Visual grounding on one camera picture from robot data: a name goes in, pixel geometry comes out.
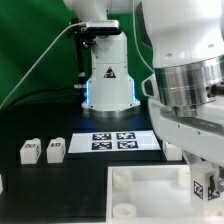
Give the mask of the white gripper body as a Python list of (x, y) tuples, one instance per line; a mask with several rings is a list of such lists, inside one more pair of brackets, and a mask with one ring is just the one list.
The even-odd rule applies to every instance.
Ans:
[(224, 97), (197, 108), (196, 117), (179, 117), (160, 103), (155, 75), (142, 82), (157, 137), (184, 151), (224, 167)]

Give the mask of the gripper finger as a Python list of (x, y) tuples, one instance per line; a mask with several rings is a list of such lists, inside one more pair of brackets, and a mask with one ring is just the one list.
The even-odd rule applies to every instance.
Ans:
[(218, 192), (224, 192), (224, 168), (220, 166), (215, 168), (215, 187)]
[(189, 153), (187, 151), (183, 152), (183, 157), (189, 166), (202, 163), (202, 159), (199, 156)]

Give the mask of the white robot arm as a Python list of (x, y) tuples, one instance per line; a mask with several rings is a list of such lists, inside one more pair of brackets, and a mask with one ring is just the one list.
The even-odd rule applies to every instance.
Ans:
[(153, 49), (142, 83), (157, 137), (209, 163), (224, 190), (224, 0), (63, 0), (91, 50), (85, 112), (115, 116), (138, 107), (127, 72), (127, 38), (115, 13), (142, 12)]

